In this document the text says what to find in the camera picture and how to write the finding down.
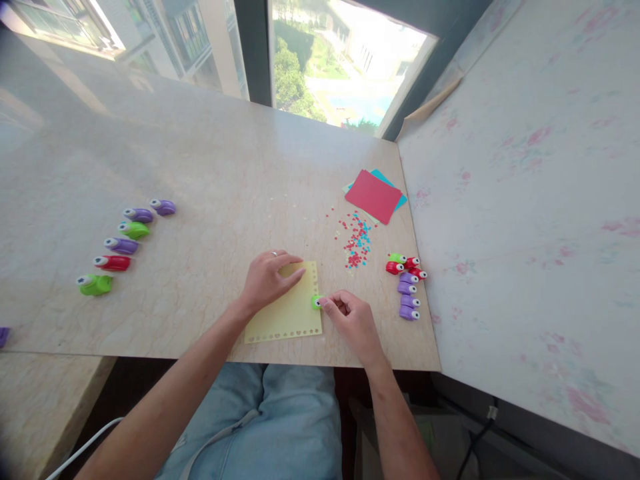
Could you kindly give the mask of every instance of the cable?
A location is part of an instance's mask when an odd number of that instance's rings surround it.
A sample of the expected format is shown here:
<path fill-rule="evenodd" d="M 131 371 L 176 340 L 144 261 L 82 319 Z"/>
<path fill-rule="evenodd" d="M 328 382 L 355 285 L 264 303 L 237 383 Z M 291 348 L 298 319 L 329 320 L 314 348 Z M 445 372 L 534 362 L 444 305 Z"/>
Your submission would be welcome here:
<path fill-rule="evenodd" d="M 455 480 L 460 480 L 462 478 L 462 472 L 464 472 L 465 467 L 467 466 L 467 462 L 469 461 L 469 457 L 471 456 L 471 452 L 475 447 L 475 444 L 480 441 L 480 439 L 484 436 L 486 432 L 489 431 L 491 426 L 494 424 L 496 417 L 498 416 L 498 399 L 496 397 L 493 398 L 493 406 L 489 406 L 489 412 L 487 413 L 487 418 L 489 421 L 485 424 L 484 428 L 480 430 L 472 440 L 469 449 L 467 450 L 467 454 L 465 455 L 465 459 L 462 460 L 462 465 L 460 465 L 460 470 L 458 470 L 458 475 Z"/>
<path fill-rule="evenodd" d="M 114 420 L 111 420 L 108 424 L 106 424 L 104 427 L 102 427 L 100 430 L 98 430 L 98 433 L 96 433 L 94 436 L 92 436 L 88 442 L 86 442 L 82 447 L 78 448 L 77 452 L 75 452 L 72 456 L 70 456 L 66 462 L 64 462 L 62 465 L 60 465 L 58 467 L 58 469 L 53 472 L 52 474 L 50 474 L 50 476 L 48 476 L 46 478 L 46 480 L 53 480 L 54 478 L 56 478 L 58 475 L 60 475 L 60 473 L 62 472 L 62 470 L 64 470 L 65 468 L 67 468 L 69 466 L 69 464 L 76 460 L 76 458 L 78 458 L 78 456 L 80 456 L 80 454 L 82 452 L 84 452 L 84 450 L 86 450 L 90 444 L 92 444 L 93 442 L 96 441 L 96 439 L 102 435 L 109 427 L 111 427 L 112 425 L 115 425 L 116 423 L 120 422 L 120 420 L 122 420 L 124 417 L 120 417 L 120 418 L 116 418 Z"/>

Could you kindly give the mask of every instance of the yellow paper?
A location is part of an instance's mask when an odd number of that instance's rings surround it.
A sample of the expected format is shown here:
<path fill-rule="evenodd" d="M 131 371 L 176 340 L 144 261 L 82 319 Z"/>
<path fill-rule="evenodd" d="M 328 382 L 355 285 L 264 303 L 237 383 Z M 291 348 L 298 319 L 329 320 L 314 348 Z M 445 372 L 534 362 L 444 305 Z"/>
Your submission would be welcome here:
<path fill-rule="evenodd" d="M 320 335 L 320 310 L 311 308 L 311 298 L 318 294 L 318 272 L 314 261 L 291 263 L 280 269 L 290 276 L 306 268 L 302 279 L 285 295 L 260 310 L 245 329 L 245 343 L 282 340 L 291 337 Z"/>

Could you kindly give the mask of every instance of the hand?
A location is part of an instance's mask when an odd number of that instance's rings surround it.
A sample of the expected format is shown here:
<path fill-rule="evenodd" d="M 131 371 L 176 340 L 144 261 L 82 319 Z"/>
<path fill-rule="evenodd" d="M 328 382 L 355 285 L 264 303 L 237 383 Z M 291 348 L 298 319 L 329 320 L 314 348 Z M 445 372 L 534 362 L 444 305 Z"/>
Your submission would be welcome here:
<path fill-rule="evenodd" d="M 326 298 L 320 298 L 320 306 L 365 369 L 381 363 L 386 365 L 387 359 L 367 302 L 346 290 L 338 290 Z"/>
<path fill-rule="evenodd" d="M 306 272 L 306 269 L 298 269 L 287 278 L 283 278 L 278 273 L 282 267 L 303 260 L 284 250 L 274 251 L 278 254 L 277 257 L 271 251 L 264 252 L 254 258 L 249 266 L 240 300 L 251 310 L 252 315 L 291 290 Z"/>

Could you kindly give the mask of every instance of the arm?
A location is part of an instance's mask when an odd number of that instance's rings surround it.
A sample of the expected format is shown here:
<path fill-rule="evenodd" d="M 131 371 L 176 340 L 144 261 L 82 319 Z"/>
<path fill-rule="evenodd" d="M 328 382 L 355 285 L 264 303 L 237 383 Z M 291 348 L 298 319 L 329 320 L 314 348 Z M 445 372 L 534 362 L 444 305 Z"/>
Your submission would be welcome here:
<path fill-rule="evenodd" d="M 76 479 L 152 479 L 211 388 L 236 339 L 260 309 L 288 292 L 305 270 L 278 270 L 302 258 L 264 252 L 251 262 L 245 288 L 222 316 L 118 424 Z"/>
<path fill-rule="evenodd" d="M 365 368 L 386 479 L 439 480 L 435 465 L 385 357 L 368 303 L 340 290 L 320 304 Z"/>

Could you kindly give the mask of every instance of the forearm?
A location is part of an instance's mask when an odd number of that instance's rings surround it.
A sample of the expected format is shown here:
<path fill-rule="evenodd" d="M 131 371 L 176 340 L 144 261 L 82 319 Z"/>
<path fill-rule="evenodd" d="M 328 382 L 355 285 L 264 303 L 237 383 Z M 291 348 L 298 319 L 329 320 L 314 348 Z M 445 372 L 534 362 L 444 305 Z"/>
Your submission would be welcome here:
<path fill-rule="evenodd" d="M 386 359 L 366 369 L 386 479 L 436 480 L 440 476 Z"/>
<path fill-rule="evenodd" d="M 233 302 L 118 424 L 76 479 L 152 479 L 251 316 L 240 302 Z"/>

